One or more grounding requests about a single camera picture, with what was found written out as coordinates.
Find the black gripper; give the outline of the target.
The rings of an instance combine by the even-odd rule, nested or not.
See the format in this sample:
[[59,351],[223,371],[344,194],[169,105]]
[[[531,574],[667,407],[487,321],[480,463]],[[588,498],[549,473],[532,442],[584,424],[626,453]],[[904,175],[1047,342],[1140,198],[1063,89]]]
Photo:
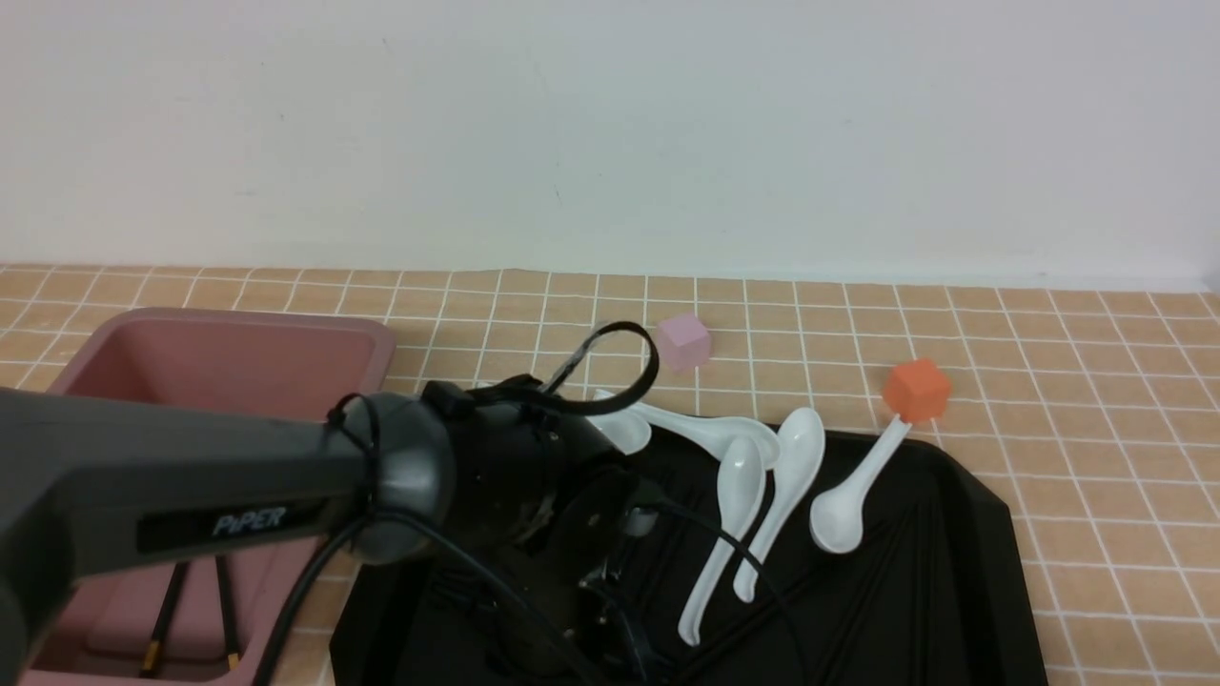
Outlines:
[[422,685],[662,685],[670,673],[619,579],[660,491],[621,460],[550,478],[475,474],[443,520],[418,601]]

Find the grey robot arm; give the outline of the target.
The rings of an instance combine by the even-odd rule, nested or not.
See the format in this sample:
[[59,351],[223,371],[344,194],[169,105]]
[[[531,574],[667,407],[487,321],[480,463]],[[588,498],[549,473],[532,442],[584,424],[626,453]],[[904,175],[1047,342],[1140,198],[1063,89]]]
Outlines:
[[573,593],[661,498],[592,417],[536,378],[343,395],[318,424],[2,391],[2,682],[18,684],[83,580],[327,536],[367,565],[443,551],[588,684]]

